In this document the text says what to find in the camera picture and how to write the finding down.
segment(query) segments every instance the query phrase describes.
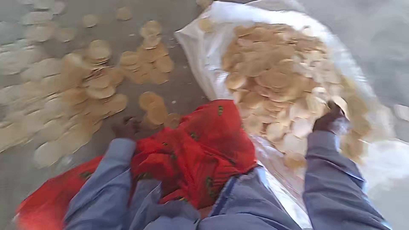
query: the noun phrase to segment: hand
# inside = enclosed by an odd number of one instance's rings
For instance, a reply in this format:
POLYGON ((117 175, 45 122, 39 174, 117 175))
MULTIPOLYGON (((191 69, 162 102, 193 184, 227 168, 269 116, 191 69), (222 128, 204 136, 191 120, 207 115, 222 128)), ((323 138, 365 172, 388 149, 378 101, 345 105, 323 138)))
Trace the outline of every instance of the hand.
POLYGON ((140 131, 140 123, 141 122, 134 117, 124 117, 122 122, 112 125, 112 131, 115 134, 115 138, 137 139, 135 135, 140 131))
POLYGON ((328 102, 331 111, 315 121, 312 131, 328 131, 335 135, 346 134, 349 130, 349 121, 342 109, 333 101, 328 102))

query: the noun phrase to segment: concrete floor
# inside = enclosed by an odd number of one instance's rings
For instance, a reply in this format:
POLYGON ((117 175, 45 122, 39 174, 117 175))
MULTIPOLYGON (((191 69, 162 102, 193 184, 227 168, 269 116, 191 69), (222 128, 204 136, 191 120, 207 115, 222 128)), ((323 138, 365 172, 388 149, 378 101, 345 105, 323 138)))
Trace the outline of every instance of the concrete floor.
MULTIPOLYGON (((10 224, 17 205, 37 189, 48 178, 69 168, 101 155, 113 138, 110 124, 122 116, 130 114, 142 117, 143 111, 137 105, 138 95, 154 91, 164 97, 169 112, 187 114, 207 100, 193 79, 181 47, 176 44, 173 32, 187 25, 200 13, 194 0, 69 0, 67 9, 56 21, 64 27, 81 27, 84 14, 102 16, 98 26, 80 29, 75 41, 62 45, 59 42, 45 43, 48 54, 62 57, 65 53, 80 48, 94 39, 108 40, 115 50, 116 63, 121 52, 134 50, 140 43, 139 28, 147 20, 157 20, 162 24, 165 43, 175 46, 170 56, 176 63, 171 80, 163 85, 122 84, 118 91, 128 95, 127 109, 104 122, 92 141, 74 155, 66 157, 46 169, 36 169, 31 164, 33 150, 39 143, 31 142, 0 154, 0 229, 12 229, 10 224), (115 20, 115 9, 128 6, 133 11, 133 19, 125 22, 115 20)), ((406 74, 407 49, 409 49, 409 29, 404 0, 299 0, 307 13, 332 29, 351 50, 362 67, 380 100, 387 106, 409 105, 409 94, 405 93, 409 83, 406 74)), ((28 13, 28 6, 21 6, 16 0, 0 2, 0 44, 13 42, 22 37, 23 27, 19 19, 28 13)), ((0 77, 0 85, 16 84, 13 76, 0 77)), ((409 141, 409 122, 398 121, 398 137, 409 141)))

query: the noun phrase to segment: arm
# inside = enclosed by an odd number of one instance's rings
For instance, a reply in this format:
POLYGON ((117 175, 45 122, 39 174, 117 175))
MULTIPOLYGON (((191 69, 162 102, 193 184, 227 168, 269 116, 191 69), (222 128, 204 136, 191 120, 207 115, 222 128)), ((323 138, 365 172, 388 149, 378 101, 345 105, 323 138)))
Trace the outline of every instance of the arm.
POLYGON ((129 200, 129 162, 135 142, 114 139, 98 168, 71 200, 65 229, 114 229, 122 224, 129 200))
POLYGON ((388 230, 362 191, 355 163, 338 153, 340 132, 348 121, 338 113, 318 119, 308 137, 303 199, 315 230, 388 230))

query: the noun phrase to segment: red bag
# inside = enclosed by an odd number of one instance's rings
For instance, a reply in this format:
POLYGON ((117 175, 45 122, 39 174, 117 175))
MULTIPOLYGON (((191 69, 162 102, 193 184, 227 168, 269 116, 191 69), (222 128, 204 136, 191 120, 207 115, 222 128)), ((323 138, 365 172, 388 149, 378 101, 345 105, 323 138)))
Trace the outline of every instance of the red bag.
MULTIPOLYGON (((231 176, 256 166, 254 146, 232 100, 198 107, 176 129, 164 128, 139 140, 137 151, 131 161, 135 181, 147 176, 161 180, 161 203, 184 198, 198 209, 213 205, 231 176)), ((19 227, 63 229, 70 200, 101 159, 96 157, 45 182, 17 209, 19 227)))

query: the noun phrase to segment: person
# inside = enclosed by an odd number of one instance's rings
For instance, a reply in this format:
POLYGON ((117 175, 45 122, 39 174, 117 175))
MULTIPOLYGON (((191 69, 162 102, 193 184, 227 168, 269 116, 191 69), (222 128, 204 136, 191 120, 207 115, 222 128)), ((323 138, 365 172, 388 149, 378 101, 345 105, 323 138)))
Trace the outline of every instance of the person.
MULTIPOLYGON (((390 229, 362 191, 364 179, 355 163, 338 152, 348 120, 340 107, 329 105, 331 111, 316 120, 308 136, 303 199, 311 224, 315 230, 390 229)), ((262 167, 230 178, 204 218, 189 202, 158 204, 161 182, 156 179, 139 180, 129 199, 130 160, 135 138, 141 135, 140 123, 128 117, 112 130, 116 138, 70 201, 66 230, 300 229, 262 183, 262 167)))

